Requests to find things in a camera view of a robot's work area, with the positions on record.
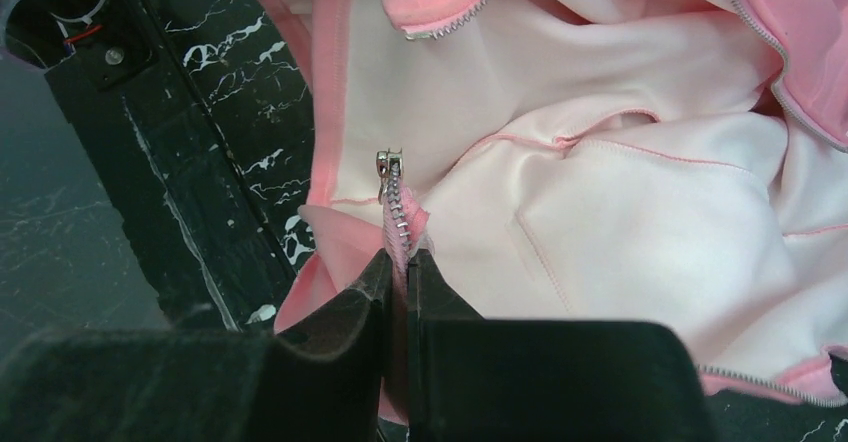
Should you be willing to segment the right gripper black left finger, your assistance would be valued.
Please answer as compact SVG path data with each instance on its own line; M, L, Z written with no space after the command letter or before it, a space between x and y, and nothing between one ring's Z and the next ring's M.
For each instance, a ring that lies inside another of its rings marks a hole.
M392 262L289 329L50 331L1 366L5 441L373 441Z

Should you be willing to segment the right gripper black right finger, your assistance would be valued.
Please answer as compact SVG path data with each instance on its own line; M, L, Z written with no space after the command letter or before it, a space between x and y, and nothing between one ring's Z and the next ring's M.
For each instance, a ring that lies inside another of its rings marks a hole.
M418 252L407 283L413 441L712 441L694 364L666 327L486 319Z

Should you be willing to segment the pink zip-up jacket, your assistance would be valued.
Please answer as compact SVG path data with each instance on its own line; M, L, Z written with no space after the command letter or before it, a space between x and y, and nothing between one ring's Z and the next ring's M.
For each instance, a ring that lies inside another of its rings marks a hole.
M708 394L840 407L847 0L258 0L313 97L274 329L430 248L496 319L671 328Z

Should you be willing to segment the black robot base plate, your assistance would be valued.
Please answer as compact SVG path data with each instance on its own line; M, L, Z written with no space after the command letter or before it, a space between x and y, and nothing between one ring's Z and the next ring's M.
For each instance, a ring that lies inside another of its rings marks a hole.
M257 0L1 17L1 336L271 327L313 239L310 90Z

